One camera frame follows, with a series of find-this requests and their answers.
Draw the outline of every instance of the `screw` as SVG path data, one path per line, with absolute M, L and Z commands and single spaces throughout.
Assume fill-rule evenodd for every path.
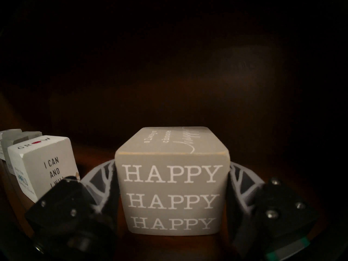
M 41 254 L 44 254 L 44 251 L 42 250 L 42 248 L 39 245 L 35 245 L 34 246 L 36 250 L 38 250 Z
M 273 179 L 271 180 L 271 182 L 272 182 L 273 185 L 280 185 L 280 181 L 277 180 L 276 178 L 273 178 Z
M 266 215 L 267 215 L 267 218 L 269 219 L 278 219 L 279 217 L 279 214 L 278 212 L 274 211 L 274 210 L 268 210 L 266 211 Z
M 73 216 L 73 217 L 75 217 L 75 216 L 76 216 L 76 213 L 77 213 L 76 209 L 73 208 L 73 209 L 71 210 L 71 212 L 70 212 L 70 215 Z
M 297 203 L 295 204 L 295 206 L 296 206 L 298 209 L 304 209 L 304 208 L 306 208 L 306 205 L 303 204 L 302 202 L 297 202 Z

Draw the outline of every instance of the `decorative block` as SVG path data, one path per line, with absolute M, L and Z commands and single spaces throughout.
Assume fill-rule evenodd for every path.
M 8 156 L 7 148 L 9 146 L 12 146 L 14 144 L 20 143 L 22 141 L 33 139 L 33 138 L 39 137 L 39 136 L 42 136 L 42 133 L 39 132 L 39 131 L 36 131 L 36 132 L 22 132 L 22 133 L 19 133 L 17 135 L 13 135 L 12 137 L 5 137 L 5 138 L 3 138 L 1 140 L 0 143 L 1 143 L 2 150 L 3 150 L 4 156 L 5 156 L 6 165 L 8 167 L 8 171 L 12 175 L 16 175 L 16 174 L 15 174 L 15 171 L 14 171 L 14 169 L 12 167 L 10 157 Z
M 8 147 L 23 193 L 33 202 L 67 176 L 79 176 L 70 139 L 44 135 Z
M 208 128 L 142 128 L 117 150 L 115 163 L 131 232 L 219 232 L 230 156 Z
M 9 129 L 9 130 L 5 130 L 5 131 L 1 131 L 0 132 L 0 140 L 3 138 L 9 138 L 13 135 L 17 135 L 21 132 L 22 132 L 21 129 Z M 0 142 L 0 159 L 5 161 L 5 156 L 4 156 L 4 153 L 2 151 L 1 142 Z

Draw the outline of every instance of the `dark wooden wall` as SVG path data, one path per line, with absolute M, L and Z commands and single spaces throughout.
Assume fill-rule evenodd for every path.
M 0 128 L 116 150 L 144 126 L 207 126 L 233 161 L 302 165 L 325 196 L 346 3 L 24 0 L 0 37 Z

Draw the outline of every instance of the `stack of blocks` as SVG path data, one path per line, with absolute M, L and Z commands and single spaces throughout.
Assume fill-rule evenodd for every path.
M 230 156 L 208 128 L 142 128 L 117 150 L 115 163 L 131 232 L 219 232 Z

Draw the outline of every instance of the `white wooden block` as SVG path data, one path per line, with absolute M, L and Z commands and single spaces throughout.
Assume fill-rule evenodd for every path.
M 23 191 L 33 202 L 67 176 L 78 175 L 70 139 L 44 135 L 8 147 Z

